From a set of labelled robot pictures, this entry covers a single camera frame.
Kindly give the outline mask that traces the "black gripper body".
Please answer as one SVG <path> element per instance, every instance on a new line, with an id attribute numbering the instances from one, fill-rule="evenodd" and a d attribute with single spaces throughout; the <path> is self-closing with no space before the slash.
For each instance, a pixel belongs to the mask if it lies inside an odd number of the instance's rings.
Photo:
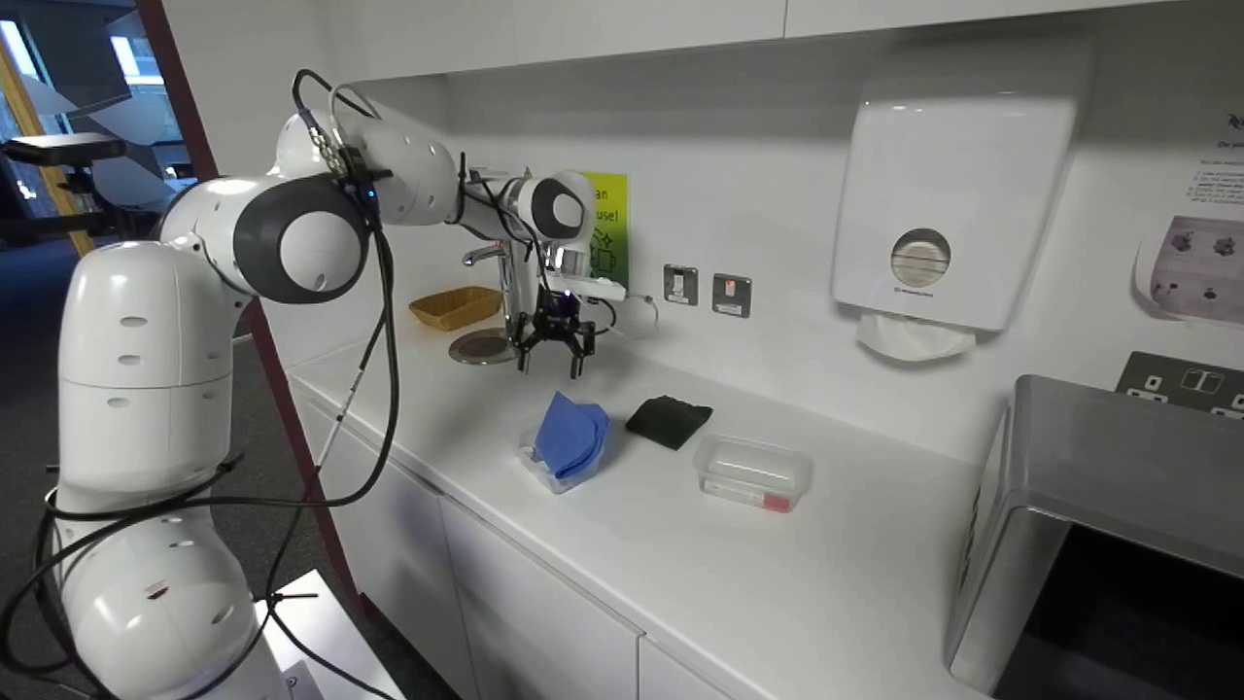
<path id="1" fill-rule="evenodd" d="M 524 344 L 569 344 L 572 349 L 585 349 L 593 337 L 593 327 L 581 318 L 581 301 L 569 291 L 541 291 L 536 310 L 529 315 Z"/>

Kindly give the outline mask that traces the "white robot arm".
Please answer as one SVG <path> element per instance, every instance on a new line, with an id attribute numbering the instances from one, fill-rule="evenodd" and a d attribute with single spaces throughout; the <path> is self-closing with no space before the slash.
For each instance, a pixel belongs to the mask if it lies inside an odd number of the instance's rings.
<path id="1" fill-rule="evenodd" d="M 201 179 L 150 242 L 78 262 L 58 336 L 54 594 L 115 700 L 288 700 L 252 588 L 201 494 L 234 429 L 252 301 L 327 304 L 385 225 L 581 245 L 575 170 L 481 175 L 420 126 L 288 118 L 260 175 Z"/>

